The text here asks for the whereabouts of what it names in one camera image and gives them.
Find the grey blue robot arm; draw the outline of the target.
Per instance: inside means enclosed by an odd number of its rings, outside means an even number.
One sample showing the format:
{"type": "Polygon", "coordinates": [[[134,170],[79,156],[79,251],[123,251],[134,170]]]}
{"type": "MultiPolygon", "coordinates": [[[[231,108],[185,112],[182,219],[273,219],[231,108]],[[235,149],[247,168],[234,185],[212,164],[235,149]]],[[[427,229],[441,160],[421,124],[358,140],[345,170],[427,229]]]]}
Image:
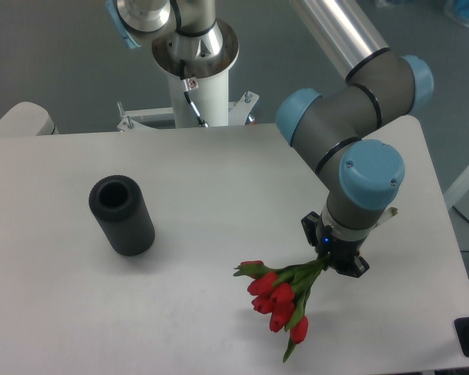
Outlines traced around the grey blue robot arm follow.
{"type": "MultiPolygon", "coordinates": [[[[386,216],[403,181],[401,155],[371,133],[423,105],[434,87],[428,65],[392,52],[354,1],[295,1],[293,7],[345,81],[324,97],[304,88],[280,105],[283,138],[328,189],[320,213],[303,218],[307,241],[337,273],[360,277],[360,246],[386,216]]],[[[176,127],[244,123],[228,105],[228,72],[239,53],[212,1],[108,1],[128,48],[149,46],[169,77],[176,127]]]]}

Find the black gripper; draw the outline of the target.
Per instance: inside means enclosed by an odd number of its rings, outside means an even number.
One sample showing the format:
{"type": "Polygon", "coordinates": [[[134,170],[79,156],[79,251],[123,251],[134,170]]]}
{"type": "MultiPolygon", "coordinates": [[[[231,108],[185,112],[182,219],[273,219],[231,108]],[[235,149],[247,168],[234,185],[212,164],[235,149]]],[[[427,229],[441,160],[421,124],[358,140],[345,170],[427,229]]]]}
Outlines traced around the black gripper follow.
{"type": "Polygon", "coordinates": [[[329,260],[338,274],[361,277],[370,265],[360,255],[360,247],[367,238],[367,230],[352,230],[336,222],[328,213],[320,216],[309,212],[301,224],[310,246],[315,247],[317,257],[329,260]]]}

